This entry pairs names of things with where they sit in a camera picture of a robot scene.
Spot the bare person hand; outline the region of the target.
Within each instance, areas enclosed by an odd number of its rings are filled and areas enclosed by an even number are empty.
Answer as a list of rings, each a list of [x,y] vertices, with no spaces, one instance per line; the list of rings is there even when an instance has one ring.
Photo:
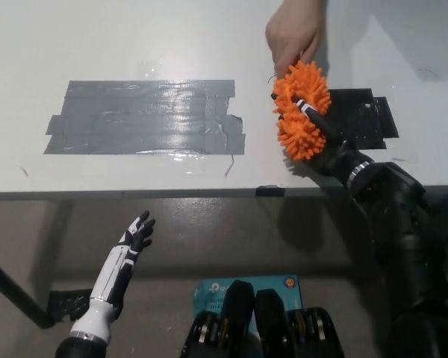
[[[324,28],[322,1],[284,0],[281,3],[265,30],[277,77],[284,77],[298,60],[311,62]]]

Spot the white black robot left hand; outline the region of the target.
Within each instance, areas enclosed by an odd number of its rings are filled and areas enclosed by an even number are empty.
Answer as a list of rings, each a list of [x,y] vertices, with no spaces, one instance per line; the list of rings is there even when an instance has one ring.
[[[149,211],[138,216],[112,247],[90,294],[89,308],[70,330],[71,337],[108,345],[111,324],[120,315],[137,259],[152,244],[155,220]]]

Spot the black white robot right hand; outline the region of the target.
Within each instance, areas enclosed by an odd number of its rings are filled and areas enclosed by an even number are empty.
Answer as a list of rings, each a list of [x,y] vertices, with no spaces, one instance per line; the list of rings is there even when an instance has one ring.
[[[292,101],[326,138],[323,150],[308,161],[309,166],[321,175],[337,179],[345,187],[351,186],[356,175],[373,160],[361,153],[353,139],[347,139],[334,122],[304,99],[294,96]]]

